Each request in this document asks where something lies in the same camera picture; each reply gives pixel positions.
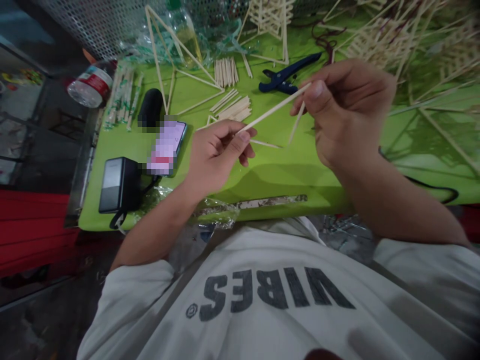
wire cutter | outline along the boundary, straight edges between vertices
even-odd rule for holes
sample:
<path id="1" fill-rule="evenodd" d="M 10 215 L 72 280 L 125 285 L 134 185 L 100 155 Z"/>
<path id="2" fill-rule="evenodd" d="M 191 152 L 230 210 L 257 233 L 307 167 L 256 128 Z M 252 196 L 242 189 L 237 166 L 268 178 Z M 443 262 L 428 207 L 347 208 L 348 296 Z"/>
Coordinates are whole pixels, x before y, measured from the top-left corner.
<path id="1" fill-rule="evenodd" d="M 268 93 L 269 91 L 272 91 L 272 90 L 278 90 L 288 95 L 292 95 L 296 93 L 299 88 L 294 86 L 291 82 L 287 81 L 287 79 L 293 74 L 295 74 L 297 71 L 299 71 L 300 69 L 316 62 L 318 59 L 320 59 L 321 56 L 322 56 L 321 52 L 309 55 L 303 58 L 302 60 L 299 60 L 293 63 L 292 65 L 287 66 L 286 68 L 284 68 L 283 70 L 280 70 L 279 72 L 274 72 L 268 69 L 263 70 L 263 73 L 270 78 L 270 82 L 269 83 L 261 82 L 258 85 L 258 89 L 262 93 Z"/>

shirt sleeve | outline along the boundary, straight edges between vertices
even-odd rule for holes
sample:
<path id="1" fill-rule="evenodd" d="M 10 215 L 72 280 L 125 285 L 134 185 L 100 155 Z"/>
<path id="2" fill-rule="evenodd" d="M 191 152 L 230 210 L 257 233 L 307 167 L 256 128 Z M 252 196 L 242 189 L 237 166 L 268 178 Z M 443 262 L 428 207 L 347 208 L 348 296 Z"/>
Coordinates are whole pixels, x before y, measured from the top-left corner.
<path id="1" fill-rule="evenodd" d="M 480 336 L 480 256 L 459 245 L 383 239 L 373 259 L 472 339 Z"/>
<path id="2" fill-rule="evenodd" d="M 77 359 L 106 359 L 115 347 L 127 342 L 129 332 L 164 294 L 173 277 L 174 269 L 165 260 L 121 266 L 108 274 Z"/>

metal mesh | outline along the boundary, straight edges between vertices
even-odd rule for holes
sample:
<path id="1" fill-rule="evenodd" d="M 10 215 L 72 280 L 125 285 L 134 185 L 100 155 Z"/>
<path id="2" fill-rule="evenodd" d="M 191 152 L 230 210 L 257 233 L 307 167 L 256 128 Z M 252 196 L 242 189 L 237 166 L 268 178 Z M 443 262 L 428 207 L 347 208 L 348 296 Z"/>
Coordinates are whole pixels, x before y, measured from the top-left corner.
<path id="1" fill-rule="evenodd" d="M 335 2 L 297 0 L 293 16 L 328 10 Z M 146 4 L 150 4 L 159 15 L 167 10 L 165 0 L 36 0 L 36 3 L 96 59 L 117 56 L 122 52 L 122 42 L 137 38 L 146 24 Z M 192 0 L 183 3 L 194 22 L 203 26 L 215 26 L 225 17 L 243 19 L 249 7 L 248 0 Z"/>

dark wire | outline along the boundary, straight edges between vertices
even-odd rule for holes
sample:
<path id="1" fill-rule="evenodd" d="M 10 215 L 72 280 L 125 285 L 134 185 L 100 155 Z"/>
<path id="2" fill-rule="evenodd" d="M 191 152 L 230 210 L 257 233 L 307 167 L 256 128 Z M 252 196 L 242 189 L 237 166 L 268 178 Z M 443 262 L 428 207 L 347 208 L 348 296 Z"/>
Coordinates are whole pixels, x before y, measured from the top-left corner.
<path id="1" fill-rule="evenodd" d="M 157 183 L 157 181 L 161 178 L 160 175 L 154 175 L 151 179 L 151 182 L 148 184 L 148 186 L 146 188 L 144 188 L 141 193 L 140 193 L 140 197 L 142 198 L 146 193 L 148 193 L 150 191 L 151 188 L 154 187 L 154 185 Z M 117 221 L 123 216 L 123 218 L 120 220 L 120 225 L 122 225 L 125 221 L 125 219 L 127 218 L 127 210 L 125 210 L 124 208 L 120 208 L 118 209 L 118 211 L 115 213 L 115 215 L 113 216 L 113 218 L 111 219 L 110 221 L 110 229 L 112 230 L 118 230 L 118 226 L 117 226 Z"/>
<path id="2" fill-rule="evenodd" d="M 306 24 L 290 24 L 293 28 L 304 29 L 311 26 L 311 37 L 315 39 L 315 44 L 323 49 L 328 54 L 328 60 L 324 65 L 330 65 L 333 62 L 334 47 L 337 46 L 337 40 L 328 40 L 329 37 L 343 34 L 347 28 L 343 30 L 326 30 L 325 33 L 315 35 L 315 28 L 318 24 L 324 24 L 323 20 L 315 20 Z"/>
<path id="3" fill-rule="evenodd" d="M 387 160 L 389 163 L 390 163 L 390 160 L 385 156 L 385 154 L 383 153 L 382 149 L 379 147 L 378 148 L 378 153 L 381 155 L 382 158 L 384 158 L 385 160 Z M 410 180 L 412 183 L 414 184 L 417 184 L 417 185 L 420 185 L 420 186 L 423 186 L 425 188 L 429 188 L 429 189 L 434 189 L 434 190 L 446 190 L 446 191 L 449 191 L 451 192 L 451 195 L 450 197 L 448 197 L 446 200 L 444 201 L 441 201 L 442 204 L 446 205 L 448 203 L 451 203 L 452 201 L 456 200 L 460 193 L 458 192 L 458 190 L 452 188 L 452 187 L 445 187 L 445 186 L 433 186 L 433 185 L 430 185 L 430 184 L 427 184 L 423 181 L 420 181 L 420 180 L 417 180 L 413 177 L 410 177 L 410 176 L 407 176 L 407 175 L 403 175 L 406 179 Z"/>

person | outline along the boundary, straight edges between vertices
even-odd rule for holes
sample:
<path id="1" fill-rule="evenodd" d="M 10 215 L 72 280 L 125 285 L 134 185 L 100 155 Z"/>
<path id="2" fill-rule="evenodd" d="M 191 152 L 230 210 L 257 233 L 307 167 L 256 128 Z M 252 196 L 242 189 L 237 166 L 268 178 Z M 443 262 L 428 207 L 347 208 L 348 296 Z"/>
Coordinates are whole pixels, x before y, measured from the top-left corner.
<path id="1" fill-rule="evenodd" d="M 174 281 L 165 258 L 182 227 L 237 161 L 248 166 L 255 156 L 249 141 L 257 132 L 235 136 L 245 125 L 220 121 L 194 134 L 184 181 L 123 241 L 79 360 L 480 354 L 480 257 L 449 210 L 379 154 L 395 78 L 350 59 L 306 83 L 290 114 L 305 102 L 320 162 L 381 239 L 377 269 L 324 246 L 305 218 L 249 222 L 178 291 L 182 276 Z"/>

